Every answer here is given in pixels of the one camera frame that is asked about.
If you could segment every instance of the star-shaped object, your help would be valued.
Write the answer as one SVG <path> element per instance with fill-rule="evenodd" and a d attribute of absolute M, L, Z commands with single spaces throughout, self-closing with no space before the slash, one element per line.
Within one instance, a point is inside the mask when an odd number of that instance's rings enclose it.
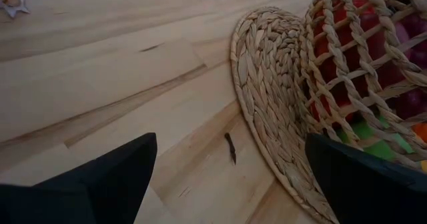
<path fill-rule="evenodd" d="M 18 5 L 16 6 L 8 5 L 4 1 L 0 1 L 0 7 L 6 10 L 7 14 L 9 14 L 11 18 L 14 18 L 16 16 L 16 12 L 18 11 L 29 13 L 28 9 L 25 6 L 25 0 L 19 0 Z"/>

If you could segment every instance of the orange object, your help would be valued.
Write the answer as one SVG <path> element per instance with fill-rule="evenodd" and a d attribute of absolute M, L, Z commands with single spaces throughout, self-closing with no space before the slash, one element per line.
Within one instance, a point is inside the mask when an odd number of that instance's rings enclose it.
<path fill-rule="evenodd" d="M 412 127 L 412 130 L 419 136 L 421 139 L 427 143 L 427 123 L 419 123 Z"/>

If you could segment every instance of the woven placemat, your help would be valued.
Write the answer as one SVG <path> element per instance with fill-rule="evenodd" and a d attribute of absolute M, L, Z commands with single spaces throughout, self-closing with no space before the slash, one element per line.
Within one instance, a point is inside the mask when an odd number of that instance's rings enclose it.
<path fill-rule="evenodd" d="M 234 85 L 244 117 L 276 177 L 320 223 L 338 223 L 304 152 L 294 73 L 300 68 L 302 20 L 276 7 L 248 13 L 232 37 Z"/>

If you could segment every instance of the woven basket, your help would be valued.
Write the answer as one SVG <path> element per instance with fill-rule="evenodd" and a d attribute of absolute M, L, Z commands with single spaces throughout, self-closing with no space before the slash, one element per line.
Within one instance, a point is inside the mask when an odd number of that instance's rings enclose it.
<path fill-rule="evenodd" d="M 364 31 L 359 14 L 369 8 L 379 23 Z M 335 23 L 339 9 L 345 10 L 346 18 Z M 426 71 L 406 56 L 407 50 L 427 39 L 427 32 L 404 43 L 396 34 L 396 23 L 413 13 L 427 20 L 427 0 L 366 0 L 361 7 L 355 7 L 353 0 L 314 0 L 304 19 L 263 7 L 248 13 L 236 27 L 232 72 L 246 121 L 277 178 L 320 223 L 338 221 L 308 165 L 304 153 L 307 133 L 323 133 L 342 142 L 339 129 L 347 137 L 346 144 L 360 150 L 383 140 L 393 154 L 391 161 L 413 169 L 420 169 L 420 160 L 427 159 L 427 145 L 411 128 L 427 121 L 427 114 L 403 120 L 389 106 L 392 98 L 427 87 Z M 322 29 L 314 35 L 319 25 Z M 353 38 L 345 45 L 339 38 L 342 28 L 351 30 Z M 376 58 L 371 57 L 367 44 L 374 35 L 384 39 L 384 54 Z M 326 42 L 327 51 L 316 55 L 316 43 L 321 41 Z M 357 68 L 347 65 L 346 52 L 352 48 L 358 54 Z M 334 64 L 336 76 L 325 81 L 321 66 L 328 60 Z M 404 78 L 382 87 L 377 72 L 383 65 L 397 67 Z M 367 85 L 364 95 L 354 83 L 361 78 Z M 339 85 L 346 90 L 348 105 L 337 104 L 332 93 Z M 351 113 L 366 122 L 373 132 L 371 137 L 360 138 L 355 133 L 348 120 Z M 413 153 L 402 148 L 396 133 Z"/>

